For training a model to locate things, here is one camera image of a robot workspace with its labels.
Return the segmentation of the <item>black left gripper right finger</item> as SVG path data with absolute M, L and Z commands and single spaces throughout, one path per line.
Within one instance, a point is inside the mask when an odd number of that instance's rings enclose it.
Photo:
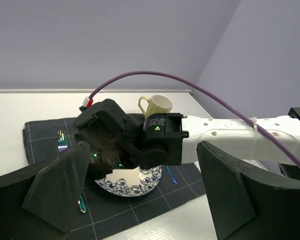
M 219 240 L 300 240 L 300 180 L 197 145 L 204 188 Z

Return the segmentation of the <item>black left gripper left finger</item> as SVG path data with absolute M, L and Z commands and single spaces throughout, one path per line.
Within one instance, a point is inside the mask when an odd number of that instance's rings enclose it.
M 0 240 L 63 240 L 71 231 L 90 161 L 79 142 L 0 176 Z

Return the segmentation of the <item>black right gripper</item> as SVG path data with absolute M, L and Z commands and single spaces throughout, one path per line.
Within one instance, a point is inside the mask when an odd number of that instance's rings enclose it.
M 141 113 L 125 113 L 112 99 L 81 106 L 74 120 L 76 142 L 89 144 L 88 177 L 105 177 L 113 170 L 138 167 L 132 159 L 138 150 L 145 117 Z

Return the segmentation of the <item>blue floral white plate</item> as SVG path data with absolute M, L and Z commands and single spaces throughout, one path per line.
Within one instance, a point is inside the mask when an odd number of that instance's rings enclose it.
M 153 191 L 162 177 L 162 167 L 148 170 L 115 169 L 105 178 L 95 180 L 96 184 L 107 192 L 120 197 L 140 197 Z

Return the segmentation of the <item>pale yellow mug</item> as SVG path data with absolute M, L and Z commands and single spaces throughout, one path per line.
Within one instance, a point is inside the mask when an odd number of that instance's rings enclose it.
M 148 104 L 146 110 L 144 110 L 141 105 L 142 100 L 145 100 Z M 169 113 L 173 106 L 173 102 L 168 97 L 161 94 L 155 94 L 151 97 L 141 96 L 138 100 L 138 107 L 144 115 L 145 120 L 153 114 Z

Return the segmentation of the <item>dark grey checked cloth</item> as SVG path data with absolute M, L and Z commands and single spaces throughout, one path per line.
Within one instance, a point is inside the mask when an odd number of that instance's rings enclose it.
M 23 144 L 29 164 L 57 154 L 58 131 L 63 130 L 69 146 L 76 141 L 73 118 L 30 121 L 24 124 Z M 81 196 L 87 212 L 77 211 L 67 240 L 102 240 L 169 212 L 206 193 L 195 164 L 170 166 L 178 181 L 174 184 L 166 167 L 158 186 L 138 197 L 114 195 L 96 182 L 87 181 Z

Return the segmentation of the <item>iridescent purple spoon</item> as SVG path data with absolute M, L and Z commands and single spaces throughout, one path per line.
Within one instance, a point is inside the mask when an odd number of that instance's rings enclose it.
M 166 165 L 165 168 L 166 168 L 166 170 L 167 170 L 167 172 L 168 172 L 168 174 L 169 174 L 171 180 L 173 181 L 173 183 L 174 183 L 175 185 L 178 185 L 179 183 L 178 183 L 176 177 L 174 176 L 173 172 L 171 171 L 170 167 Z

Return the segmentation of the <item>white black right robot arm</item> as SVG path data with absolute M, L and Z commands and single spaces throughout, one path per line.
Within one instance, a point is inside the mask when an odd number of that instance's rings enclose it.
M 206 141 L 242 160 L 300 164 L 300 109 L 275 118 L 209 119 L 181 113 L 127 114 L 112 99 L 81 107 L 75 139 L 89 144 L 88 173 L 101 179 L 115 169 L 148 170 L 196 162 Z

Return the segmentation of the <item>aluminium table edge rail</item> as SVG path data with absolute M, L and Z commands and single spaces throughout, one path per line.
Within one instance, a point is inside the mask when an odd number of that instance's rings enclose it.
M 93 89 L 0 89 L 0 94 L 87 94 Z M 102 89 L 100 93 L 191 93 L 191 89 Z

